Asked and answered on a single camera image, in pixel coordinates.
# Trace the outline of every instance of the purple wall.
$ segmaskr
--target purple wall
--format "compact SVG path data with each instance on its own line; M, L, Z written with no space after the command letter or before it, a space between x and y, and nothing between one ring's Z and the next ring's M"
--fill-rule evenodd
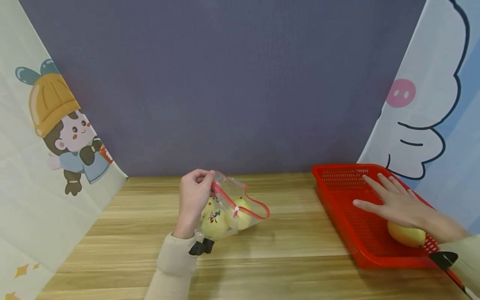
M423 0L20 0L130 176L355 162Z

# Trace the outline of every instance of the plastic bag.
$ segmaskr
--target plastic bag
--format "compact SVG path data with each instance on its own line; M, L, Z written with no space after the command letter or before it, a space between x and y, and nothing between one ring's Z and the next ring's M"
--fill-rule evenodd
M268 207L250 198L247 186L216 171L212 184L216 198L211 198L202 211L197 233L216 241L237 234L270 216Z

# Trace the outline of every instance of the left hand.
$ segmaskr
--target left hand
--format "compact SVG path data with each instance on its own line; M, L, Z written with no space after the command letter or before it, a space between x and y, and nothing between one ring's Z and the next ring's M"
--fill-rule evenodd
M214 171L197 169L180 180L180 211L172 235L179 239L193 237L202 210L213 196Z

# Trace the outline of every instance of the red plastic basket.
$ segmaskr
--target red plastic basket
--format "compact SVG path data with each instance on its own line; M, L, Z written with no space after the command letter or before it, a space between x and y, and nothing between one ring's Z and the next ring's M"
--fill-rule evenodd
M427 236L423 248L404 246L390 236L385 219L352 203L360 199L381 204L382 200L362 175L378 181L378 173L388 178L393 176L390 171L379 165L352 164L314 166L312 173L317 179L318 194L325 210L360 268L437 268L428 257L429 253L438 251L432 237Z

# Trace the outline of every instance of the wood grain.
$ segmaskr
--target wood grain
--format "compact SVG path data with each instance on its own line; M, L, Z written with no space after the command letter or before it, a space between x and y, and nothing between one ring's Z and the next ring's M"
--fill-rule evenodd
M438 270L358 269L311 174L237 176L270 219L199 258L190 299L467 299ZM39 300L141 300L178 209L179 178L130 178Z

